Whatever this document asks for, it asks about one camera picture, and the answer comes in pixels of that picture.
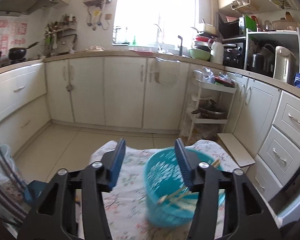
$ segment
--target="baseboard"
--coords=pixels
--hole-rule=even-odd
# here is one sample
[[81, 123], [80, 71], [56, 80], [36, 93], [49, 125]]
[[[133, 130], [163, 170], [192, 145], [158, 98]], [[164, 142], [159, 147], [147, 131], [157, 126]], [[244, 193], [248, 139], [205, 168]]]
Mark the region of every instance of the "baseboard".
[[21, 147], [17, 152], [13, 155], [13, 159], [17, 160], [21, 153], [36, 139], [40, 133], [42, 133], [49, 125], [51, 124], [51, 120], [48, 121], [45, 125], [43, 125], [39, 130], [37, 130]]
[[131, 128], [131, 127], [116, 127], [116, 126], [106, 126], [88, 123], [77, 123], [77, 122], [64, 122], [58, 120], [52, 120], [53, 123], [69, 125], [81, 128], [91, 128], [99, 130], [110, 130], [119, 132], [139, 132], [139, 133], [165, 133], [165, 134], [179, 134], [179, 130], [160, 130], [160, 129], [143, 129], [143, 128]]

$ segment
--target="teal basket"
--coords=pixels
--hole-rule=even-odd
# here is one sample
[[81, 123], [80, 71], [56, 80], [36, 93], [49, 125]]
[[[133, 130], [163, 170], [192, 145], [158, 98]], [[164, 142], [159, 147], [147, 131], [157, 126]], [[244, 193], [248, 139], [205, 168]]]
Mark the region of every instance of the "teal basket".
[[[213, 163], [214, 159], [200, 151], [195, 152], [202, 162]], [[157, 205], [157, 201], [164, 195], [169, 195], [184, 186], [180, 168], [174, 148], [170, 147], [152, 155], [145, 165], [144, 180], [146, 184], [147, 220], [157, 227], [175, 228], [191, 222], [194, 212], [180, 209], [168, 201]], [[198, 194], [185, 198], [198, 199]], [[225, 193], [219, 192], [220, 205], [225, 199]]]

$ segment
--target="tile floor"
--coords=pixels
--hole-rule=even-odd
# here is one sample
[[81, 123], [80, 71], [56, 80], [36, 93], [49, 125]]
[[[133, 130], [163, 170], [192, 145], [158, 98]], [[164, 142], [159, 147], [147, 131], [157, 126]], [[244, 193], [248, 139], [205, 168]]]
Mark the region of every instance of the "tile floor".
[[136, 149], [173, 146], [177, 134], [118, 132], [78, 128], [52, 123], [16, 159], [24, 178], [31, 182], [48, 182], [57, 170], [84, 169], [90, 156], [108, 141], [126, 140], [127, 146]]

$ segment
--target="metal screw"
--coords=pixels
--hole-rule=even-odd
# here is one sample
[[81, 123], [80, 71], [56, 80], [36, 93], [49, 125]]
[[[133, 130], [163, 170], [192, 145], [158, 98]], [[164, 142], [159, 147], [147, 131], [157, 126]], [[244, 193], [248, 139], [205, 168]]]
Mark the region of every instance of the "metal screw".
[[102, 165], [103, 165], [102, 162], [94, 162], [92, 164], [92, 167], [98, 169], [98, 168], [101, 168]]
[[58, 170], [57, 174], [59, 176], [63, 176], [63, 175], [66, 175], [68, 173], [68, 171], [66, 169], [60, 169]]
[[238, 175], [238, 176], [243, 175], [243, 171], [242, 171], [241, 169], [235, 169], [235, 170], [233, 171], [233, 173], [234, 173], [235, 175]]
[[202, 168], [202, 169], [206, 169], [206, 168], [209, 167], [209, 163], [201, 162], [201, 163], [199, 163], [199, 167]]

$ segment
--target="tablecloth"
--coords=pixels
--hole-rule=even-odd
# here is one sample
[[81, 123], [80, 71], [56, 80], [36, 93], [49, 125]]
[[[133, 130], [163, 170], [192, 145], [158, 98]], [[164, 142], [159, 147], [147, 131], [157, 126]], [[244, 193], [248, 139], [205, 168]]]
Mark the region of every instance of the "tablecloth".
[[[117, 142], [109, 141], [90, 158], [90, 164], [100, 161], [103, 154], [115, 149]], [[202, 151], [221, 160], [224, 171], [233, 171], [238, 165], [216, 142], [199, 140], [188, 149]], [[184, 240], [190, 224], [174, 230], [156, 228], [146, 220], [146, 193], [143, 166], [147, 159], [160, 149], [136, 150], [127, 147], [116, 187], [110, 193], [102, 193], [106, 216], [113, 240]], [[222, 236], [224, 203], [218, 208], [215, 239]], [[82, 215], [79, 215], [78, 236], [84, 239]]]

